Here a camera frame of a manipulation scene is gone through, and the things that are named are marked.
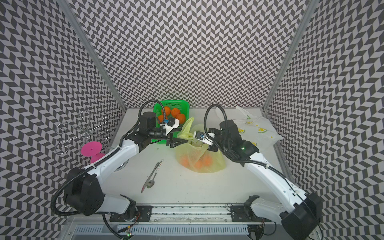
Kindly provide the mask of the yellow-green plastic bag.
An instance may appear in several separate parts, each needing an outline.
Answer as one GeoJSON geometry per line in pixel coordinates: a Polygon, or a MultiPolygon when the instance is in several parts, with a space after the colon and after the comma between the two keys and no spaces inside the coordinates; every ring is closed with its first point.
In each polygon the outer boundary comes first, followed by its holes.
{"type": "Polygon", "coordinates": [[[189,118],[186,123],[184,123],[181,132],[179,132],[177,135],[177,138],[187,140],[188,142],[186,144],[175,147],[176,160],[179,164],[181,164],[181,158],[189,158],[190,167],[187,169],[197,173],[215,173],[224,170],[227,165],[223,154],[220,151],[208,151],[209,145],[194,139],[193,136],[195,131],[204,131],[204,126],[202,124],[195,125],[194,120],[195,119],[193,117],[189,118]],[[198,160],[202,161],[203,156],[206,155],[210,155],[212,157],[213,164],[210,167],[203,166],[200,170],[196,170],[194,168],[194,164],[198,160]]]}

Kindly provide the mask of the orange fruit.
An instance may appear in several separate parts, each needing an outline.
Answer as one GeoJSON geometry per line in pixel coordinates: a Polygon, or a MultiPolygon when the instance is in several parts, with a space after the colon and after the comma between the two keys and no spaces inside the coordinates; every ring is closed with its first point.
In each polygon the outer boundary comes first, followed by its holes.
{"type": "Polygon", "coordinates": [[[202,161],[205,167],[210,167],[213,164],[213,159],[210,155],[203,156],[202,161]]]}
{"type": "Polygon", "coordinates": [[[171,110],[171,115],[172,115],[173,118],[176,118],[176,116],[177,116],[178,114],[180,114],[180,113],[181,113],[181,111],[180,111],[179,109],[177,109],[177,108],[173,108],[173,109],[171,110]]]}
{"type": "Polygon", "coordinates": [[[185,168],[189,168],[190,167],[189,158],[187,158],[187,157],[181,158],[180,163],[185,168]]]}
{"type": "Polygon", "coordinates": [[[175,118],[180,121],[180,125],[183,125],[186,122],[186,116],[184,114],[177,114],[175,118]]]}
{"type": "Polygon", "coordinates": [[[165,111],[162,111],[164,117],[168,117],[171,114],[171,109],[169,107],[164,107],[165,111]]]}
{"type": "Polygon", "coordinates": [[[196,170],[200,170],[202,167],[204,166],[203,162],[201,160],[198,160],[195,164],[194,164],[194,168],[196,170]]]}
{"type": "Polygon", "coordinates": [[[159,119],[159,122],[161,124],[164,121],[164,116],[163,115],[159,115],[158,119],[159,119]]]}

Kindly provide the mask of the white printed plastic bag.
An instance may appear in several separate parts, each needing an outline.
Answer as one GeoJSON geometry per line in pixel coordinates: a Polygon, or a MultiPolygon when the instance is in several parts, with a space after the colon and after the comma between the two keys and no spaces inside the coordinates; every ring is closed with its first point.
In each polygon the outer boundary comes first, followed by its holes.
{"type": "Polygon", "coordinates": [[[228,121],[232,120],[237,125],[242,139],[252,142],[262,153],[283,140],[267,118],[253,115],[239,106],[226,110],[226,114],[228,121]]]}

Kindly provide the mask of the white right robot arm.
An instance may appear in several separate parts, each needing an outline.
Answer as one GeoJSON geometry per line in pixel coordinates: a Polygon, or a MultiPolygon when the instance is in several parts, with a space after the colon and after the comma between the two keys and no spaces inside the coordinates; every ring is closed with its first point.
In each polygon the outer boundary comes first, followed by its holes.
{"type": "Polygon", "coordinates": [[[281,225],[294,240],[305,240],[320,226],[323,200],[316,193],[307,193],[278,171],[250,141],[242,139],[234,121],[223,121],[219,129],[204,128],[198,134],[210,145],[210,150],[221,151],[229,160],[255,174],[277,197],[279,203],[257,197],[250,204],[251,211],[281,225]]]}

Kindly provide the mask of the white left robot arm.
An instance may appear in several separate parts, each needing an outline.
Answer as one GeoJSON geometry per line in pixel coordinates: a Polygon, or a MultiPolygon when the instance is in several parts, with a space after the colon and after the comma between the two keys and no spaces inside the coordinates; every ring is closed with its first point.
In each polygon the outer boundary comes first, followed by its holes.
{"type": "Polygon", "coordinates": [[[120,143],[107,155],[83,168],[74,168],[66,182],[51,200],[51,210],[58,216],[83,214],[120,214],[133,218],[135,202],[126,196],[112,196],[102,190],[103,183],[120,166],[142,152],[153,140],[166,140],[176,146],[173,133],[180,130],[180,120],[170,118],[158,124],[154,112],[139,116],[132,131],[123,135],[120,143]]]}

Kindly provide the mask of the green plastic basket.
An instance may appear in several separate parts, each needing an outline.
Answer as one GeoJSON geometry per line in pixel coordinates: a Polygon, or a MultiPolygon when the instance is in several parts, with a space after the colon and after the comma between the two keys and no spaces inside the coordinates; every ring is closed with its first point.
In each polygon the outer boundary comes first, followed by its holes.
{"type": "MultiPolygon", "coordinates": [[[[171,110],[173,108],[177,108],[181,111],[181,114],[184,114],[186,116],[186,120],[189,119],[189,111],[190,111],[190,105],[187,101],[183,100],[167,100],[167,101],[161,101],[161,103],[164,105],[164,107],[169,107],[171,110]]],[[[157,117],[162,114],[162,108],[159,104],[155,104],[153,108],[153,112],[156,113],[157,117]]],[[[162,140],[160,142],[157,142],[159,145],[165,145],[166,140],[162,140]]]]}

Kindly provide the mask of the metal spoon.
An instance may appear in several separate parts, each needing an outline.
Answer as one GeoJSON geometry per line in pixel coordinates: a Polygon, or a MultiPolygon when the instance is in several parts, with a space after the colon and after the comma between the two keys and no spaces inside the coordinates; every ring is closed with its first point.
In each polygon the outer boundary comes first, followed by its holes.
{"type": "Polygon", "coordinates": [[[160,162],[157,163],[155,170],[152,172],[152,174],[149,177],[149,180],[148,180],[148,183],[146,186],[147,189],[152,188],[154,186],[155,177],[156,177],[160,167],[162,166],[163,162],[164,162],[164,160],[161,160],[160,162]]]}

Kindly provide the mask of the metal knife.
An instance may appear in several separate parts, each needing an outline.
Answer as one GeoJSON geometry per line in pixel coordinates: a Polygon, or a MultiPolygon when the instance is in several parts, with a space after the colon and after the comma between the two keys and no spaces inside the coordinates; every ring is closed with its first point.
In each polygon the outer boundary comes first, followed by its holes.
{"type": "Polygon", "coordinates": [[[164,160],[161,160],[160,162],[156,163],[153,171],[151,172],[151,174],[147,178],[146,182],[144,183],[142,190],[141,190],[141,193],[143,193],[145,191],[145,189],[149,189],[149,188],[152,188],[154,186],[155,177],[156,177],[156,175],[159,171],[159,168],[161,167],[163,162],[164,162],[164,160]]]}

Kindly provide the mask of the pink plastic cup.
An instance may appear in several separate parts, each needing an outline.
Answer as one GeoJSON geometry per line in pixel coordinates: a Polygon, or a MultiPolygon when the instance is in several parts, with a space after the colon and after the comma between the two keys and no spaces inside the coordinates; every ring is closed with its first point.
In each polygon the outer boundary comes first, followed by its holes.
{"type": "Polygon", "coordinates": [[[102,153],[102,144],[100,142],[89,142],[81,148],[81,154],[91,158],[91,164],[103,158],[106,154],[102,153]]]}

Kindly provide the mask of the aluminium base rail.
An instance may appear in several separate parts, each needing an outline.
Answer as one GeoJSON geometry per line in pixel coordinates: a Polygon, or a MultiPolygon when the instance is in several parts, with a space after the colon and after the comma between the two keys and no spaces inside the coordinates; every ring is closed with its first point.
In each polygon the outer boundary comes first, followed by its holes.
{"type": "Polygon", "coordinates": [[[243,204],[142,204],[131,220],[107,214],[70,217],[61,240],[289,240],[281,225],[243,204]]]}

